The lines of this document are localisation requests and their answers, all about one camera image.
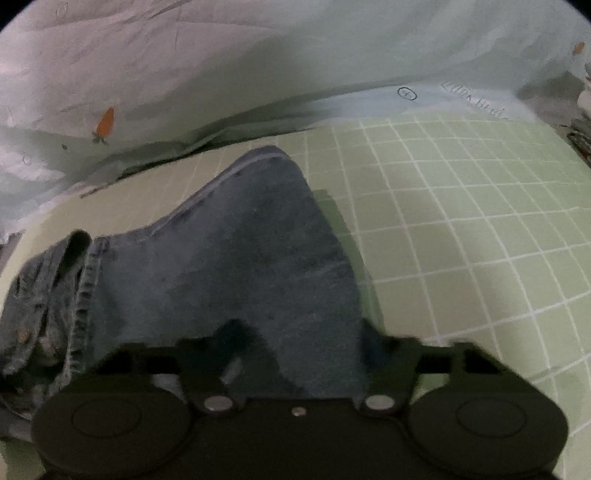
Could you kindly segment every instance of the jeans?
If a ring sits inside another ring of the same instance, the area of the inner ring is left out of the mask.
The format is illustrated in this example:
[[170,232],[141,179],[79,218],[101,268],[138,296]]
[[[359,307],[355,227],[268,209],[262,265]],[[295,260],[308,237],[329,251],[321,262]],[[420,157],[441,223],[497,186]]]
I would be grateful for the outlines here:
[[352,267],[301,171],[275,147],[239,158],[156,223],[74,232],[29,261],[0,321],[2,401],[41,403],[119,345],[174,345],[230,319],[251,333],[223,373],[230,394],[363,394]]

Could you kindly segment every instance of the round pad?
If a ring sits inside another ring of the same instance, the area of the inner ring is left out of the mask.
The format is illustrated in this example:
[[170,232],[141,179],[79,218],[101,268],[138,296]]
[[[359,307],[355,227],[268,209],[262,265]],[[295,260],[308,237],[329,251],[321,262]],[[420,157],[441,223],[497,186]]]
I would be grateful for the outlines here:
[[152,386],[137,393],[62,393],[35,415],[39,455],[75,478],[121,478],[156,468],[185,438],[191,415]]
[[511,402],[495,398],[477,398],[464,403],[458,409],[457,420],[474,435],[505,438],[517,434],[525,426],[527,417]]
[[408,429],[435,463],[484,478],[539,471],[558,458],[568,438],[562,411],[534,390],[440,388],[413,404]]

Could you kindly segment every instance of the circle symbol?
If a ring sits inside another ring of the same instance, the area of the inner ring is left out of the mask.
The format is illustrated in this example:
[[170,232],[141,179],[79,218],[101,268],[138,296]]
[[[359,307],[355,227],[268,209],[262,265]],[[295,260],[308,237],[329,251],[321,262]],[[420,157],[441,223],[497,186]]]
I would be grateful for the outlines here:
[[527,416],[509,401],[478,398],[458,408],[457,421],[474,435],[501,439],[516,435],[527,423]]
[[398,89],[398,95],[404,98],[405,100],[412,101],[417,99],[417,94],[415,93],[415,91],[408,87],[400,87]]
[[105,398],[80,406],[72,415],[72,425],[85,436],[107,439],[132,432],[141,419],[141,410],[135,404]]

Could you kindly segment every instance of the metal screw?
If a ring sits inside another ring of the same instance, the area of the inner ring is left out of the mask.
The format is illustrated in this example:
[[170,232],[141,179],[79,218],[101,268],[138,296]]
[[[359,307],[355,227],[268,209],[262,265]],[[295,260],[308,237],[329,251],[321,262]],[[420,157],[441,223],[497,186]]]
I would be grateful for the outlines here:
[[303,417],[308,413],[308,411],[304,407],[293,407],[291,409],[291,414],[294,417]]
[[203,406],[212,413],[222,413],[230,410],[234,406],[234,402],[225,395],[214,395],[213,397],[206,398]]
[[396,402],[387,395],[370,395],[365,399],[365,405],[370,410],[384,411],[391,409]]

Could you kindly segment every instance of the carrot print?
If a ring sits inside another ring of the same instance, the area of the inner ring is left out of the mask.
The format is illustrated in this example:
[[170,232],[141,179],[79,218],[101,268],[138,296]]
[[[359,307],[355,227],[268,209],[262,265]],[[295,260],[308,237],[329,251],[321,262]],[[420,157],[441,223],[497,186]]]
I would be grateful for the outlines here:
[[580,41],[574,46],[573,55],[581,55],[585,51],[585,42]]
[[92,142],[103,142],[106,145],[107,142],[105,141],[105,138],[108,137],[113,131],[113,122],[115,122],[115,109],[110,107],[103,115],[103,118],[100,119],[100,122],[96,127],[96,131],[92,132],[92,134],[95,136],[92,139]]

